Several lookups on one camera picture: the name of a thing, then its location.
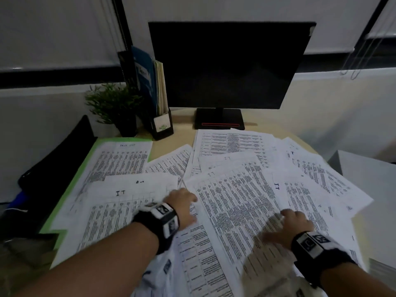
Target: potted plant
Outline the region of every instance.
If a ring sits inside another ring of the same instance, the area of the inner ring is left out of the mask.
[[[97,122],[114,124],[123,137],[136,136],[136,111],[143,100],[136,87],[114,83],[95,85],[90,87],[85,100],[93,107],[90,112],[101,118]]]

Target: stack of papers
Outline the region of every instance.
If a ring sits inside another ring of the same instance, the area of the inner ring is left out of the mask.
[[[136,143],[128,154],[149,153],[148,143]],[[261,240],[264,231],[282,227],[285,208],[304,212],[365,269],[351,218],[372,199],[290,138],[200,129],[192,147],[150,162],[143,156],[114,160],[120,146],[112,148],[97,150],[54,220],[69,231],[53,265],[129,224],[140,205],[186,187],[198,197],[190,207],[197,223],[175,236],[177,264],[166,286],[139,287],[133,296],[317,295],[290,251]],[[111,164],[101,159],[104,154],[112,154]],[[66,223],[66,215],[74,222]]]

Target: black plant pot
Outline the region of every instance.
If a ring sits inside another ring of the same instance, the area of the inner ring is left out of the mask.
[[[122,137],[135,137],[137,134],[135,115],[133,116],[133,119],[119,121],[114,123],[114,125],[116,125]]]

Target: forearm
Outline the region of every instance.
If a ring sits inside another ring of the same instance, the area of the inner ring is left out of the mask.
[[[129,296],[157,250],[157,236],[132,223],[56,266],[17,297]]]
[[[329,297],[396,297],[395,291],[352,263],[324,270],[320,283]]]

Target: black wristband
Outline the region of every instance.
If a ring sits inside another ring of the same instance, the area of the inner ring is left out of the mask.
[[[334,268],[342,263],[356,265],[356,262],[334,239],[316,231],[304,231],[296,235],[291,242],[291,251],[297,259],[294,265],[315,288],[322,288],[320,275],[323,270]]]
[[[158,237],[157,255],[169,250],[173,237],[179,229],[176,211],[164,203],[151,203],[143,206],[133,217],[132,222],[139,222]]]

